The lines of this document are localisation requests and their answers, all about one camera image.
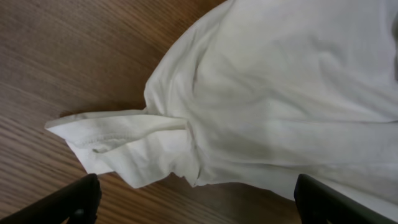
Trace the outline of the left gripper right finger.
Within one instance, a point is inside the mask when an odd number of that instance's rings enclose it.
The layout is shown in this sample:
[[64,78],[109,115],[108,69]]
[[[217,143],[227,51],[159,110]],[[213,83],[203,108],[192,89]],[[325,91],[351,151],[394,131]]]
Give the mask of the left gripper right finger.
[[306,174],[298,176],[294,199],[306,224],[397,224]]

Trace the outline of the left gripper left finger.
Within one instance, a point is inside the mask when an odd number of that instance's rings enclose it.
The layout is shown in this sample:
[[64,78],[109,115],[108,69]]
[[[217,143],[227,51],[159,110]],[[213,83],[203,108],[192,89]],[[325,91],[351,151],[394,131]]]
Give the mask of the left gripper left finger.
[[96,174],[80,180],[1,219],[1,224],[69,223],[94,224],[102,192]]

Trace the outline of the white t-shirt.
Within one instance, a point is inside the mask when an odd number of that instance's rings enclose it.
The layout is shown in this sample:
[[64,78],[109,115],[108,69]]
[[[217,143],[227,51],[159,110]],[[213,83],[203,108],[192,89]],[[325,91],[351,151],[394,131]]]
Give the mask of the white t-shirt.
[[308,174],[397,219],[397,2],[226,1],[146,83],[143,110],[46,124],[89,173],[292,198]]

